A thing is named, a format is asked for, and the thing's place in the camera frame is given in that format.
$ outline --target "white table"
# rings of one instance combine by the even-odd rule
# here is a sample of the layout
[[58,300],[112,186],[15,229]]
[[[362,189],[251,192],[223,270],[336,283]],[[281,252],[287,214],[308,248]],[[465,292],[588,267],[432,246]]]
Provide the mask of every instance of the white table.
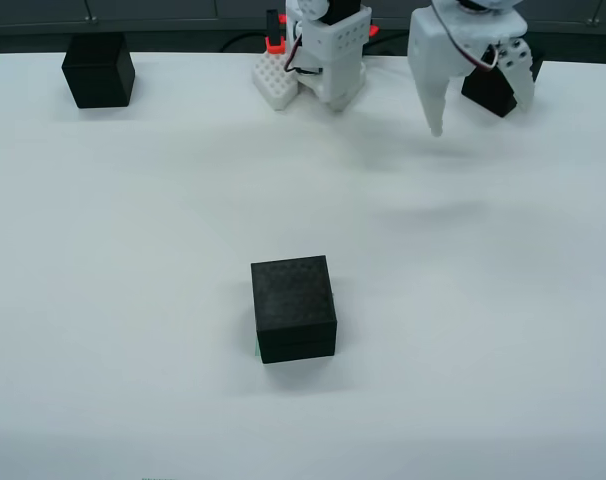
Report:
[[[606,66],[434,139],[402,58],[333,115],[133,57],[0,57],[0,479],[606,480]],[[318,254],[337,355],[264,366],[250,263]]]

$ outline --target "black object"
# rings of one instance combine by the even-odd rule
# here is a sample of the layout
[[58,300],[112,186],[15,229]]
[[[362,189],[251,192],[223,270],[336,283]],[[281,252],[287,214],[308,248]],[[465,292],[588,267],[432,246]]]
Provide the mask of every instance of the black object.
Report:
[[[486,53],[483,60],[491,62],[492,55],[494,52]],[[543,54],[532,50],[532,60],[532,77],[536,81],[543,65]],[[489,72],[474,70],[463,82],[461,93],[501,118],[516,108],[514,90],[498,68]]]
[[320,21],[326,25],[334,25],[341,20],[351,17],[361,10],[361,0],[330,0],[327,13]]
[[281,44],[281,22],[279,22],[278,10],[267,10],[265,12],[265,23],[267,26],[267,39],[270,45]]
[[75,35],[63,73],[79,108],[127,107],[134,65],[121,33]]
[[263,363],[334,355],[336,313],[324,256],[252,264]]
[[479,5],[478,3],[473,2],[472,0],[459,0],[459,4],[462,7],[467,8],[468,10],[472,10],[474,12],[484,12],[486,10],[489,10],[483,5]]

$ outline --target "black cube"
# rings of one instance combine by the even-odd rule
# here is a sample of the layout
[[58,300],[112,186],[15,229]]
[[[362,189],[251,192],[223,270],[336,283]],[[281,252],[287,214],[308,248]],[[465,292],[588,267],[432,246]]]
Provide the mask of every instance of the black cube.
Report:
[[[491,60],[487,54],[484,58],[486,61]],[[543,54],[532,50],[532,60],[532,77],[536,81],[543,65]],[[489,72],[474,70],[465,78],[461,93],[501,118],[516,108],[514,90],[498,68]]]
[[135,73],[122,33],[72,37],[63,73],[79,108],[130,104]]
[[252,264],[263,363],[334,355],[336,312],[324,256]]

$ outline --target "wire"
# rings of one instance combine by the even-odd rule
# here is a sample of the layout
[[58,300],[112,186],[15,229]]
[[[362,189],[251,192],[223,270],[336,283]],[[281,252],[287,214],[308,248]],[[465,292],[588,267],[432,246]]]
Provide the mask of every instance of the wire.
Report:
[[219,49],[219,53],[224,53],[228,48],[230,48],[236,42],[239,42],[246,38],[254,38],[254,37],[265,38],[265,33],[263,33],[263,32],[245,32],[240,35],[237,35],[236,37],[232,37],[223,44],[223,46]]
[[296,52],[302,43],[303,43],[303,34],[296,37],[296,40],[294,41],[294,45],[292,45],[292,51],[290,52],[290,56],[287,57],[287,60],[285,61],[283,70],[285,70],[287,73],[294,72],[296,70],[296,68],[290,68],[290,65],[292,64],[292,61],[294,60],[294,56],[296,55]]
[[474,57],[454,38],[452,32],[450,32],[450,29],[443,21],[443,18],[441,18],[441,14],[439,13],[438,9],[434,6],[434,2],[432,2],[432,10],[434,10],[434,14],[436,15],[437,20],[445,29],[445,33],[450,39],[450,42],[452,42],[452,45],[454,45],[454,48],[456,48],[458,52],[463,55],[463,57],[465,57],[468,62],[470,62],[472,65],[474,65],[476,68],[483,72],[491,72],[492,70],[494,70],[494,68],[496,68],[499,63],[499,52],[496,49],[495,45],[490,45],[490,49],[492,49],[492,51],[494,52],[494,60],[492,60],[492,63],[485,63],[482,59]]

